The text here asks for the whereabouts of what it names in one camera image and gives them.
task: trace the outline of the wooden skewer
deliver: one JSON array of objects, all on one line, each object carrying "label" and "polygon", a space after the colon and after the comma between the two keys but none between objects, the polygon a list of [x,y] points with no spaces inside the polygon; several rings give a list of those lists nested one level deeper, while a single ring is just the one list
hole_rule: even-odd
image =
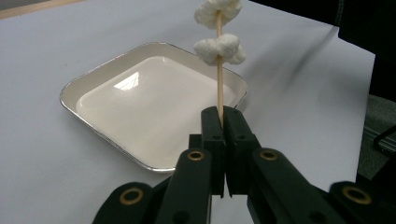
[{"label": "wooden skewer", "polygon": [[51,8],[51,7],[59,7],[66,4],[81,2],[82,0],[51,0],[51,1],[41,1],[40,3],[34,3],[22,7],[13,7],[9,9],[0,10],[0,20],[15,16],[20,16],[26,13],[35,12],[38,10]]},{"label": "wooden skewer", "polygon": [[[221,11],[217,11],[217,31],[218,37],[222,35],[222,22],[221,22]],[[223,60],[220,55],[218,55],[218,112],[221,127],[224,123],[224,103],[223,103],[223,74],[222,74],[222,64]]]}]

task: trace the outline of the white tabletop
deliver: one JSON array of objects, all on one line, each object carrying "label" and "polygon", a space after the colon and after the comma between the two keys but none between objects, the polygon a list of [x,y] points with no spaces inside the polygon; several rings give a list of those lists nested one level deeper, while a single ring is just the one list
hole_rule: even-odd
[{"label": "white tabletop", "polygon": [[[66,111],[69,81],[148,42],[193,52],[214,37],[193,19],[203,0],[87,0],[0,20],[0,223],[91,223],[116,187],[152,173]],[[328,190],[355,180],[374,55],[328,24],[243,1],[223,28],[247,60],[239,109],[263,147]],[[251,223],[246,197],[215,198],[212,223]]]}]

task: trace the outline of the white plate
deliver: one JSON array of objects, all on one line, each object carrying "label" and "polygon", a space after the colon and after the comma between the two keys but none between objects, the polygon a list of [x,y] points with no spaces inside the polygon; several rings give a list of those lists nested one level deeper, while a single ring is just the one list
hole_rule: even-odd
[{"label": "white plate", "polygon": [[[62,105],[143,167],[175,169],[200,133],[201,111],[217,104],[217,70],[197,56],[164,43],[149,43],[67,84]],[[246,82],[224,69],[224,104],[237,106]]]}]

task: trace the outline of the white marshmallow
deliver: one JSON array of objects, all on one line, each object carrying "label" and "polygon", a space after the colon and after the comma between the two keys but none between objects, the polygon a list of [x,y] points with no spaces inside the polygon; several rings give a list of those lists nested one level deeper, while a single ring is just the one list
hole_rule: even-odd
[{"label": "white marshmallow", "polygon": [[217,29],[217,11],[221,11],[221,23],[224,26],[235,18],[242,8],[240,0],[206,0],[194,13],[196,22],[205,27]]},{"label": "white marshmallow", "polygon": [[245,52],[239,45],[236,35],[221,35],[217,39],[203,39],[195,43],[194,50],[198,57],[208,65],[216,65],[218,55],[224,63],[239,64],[245,58]]}]

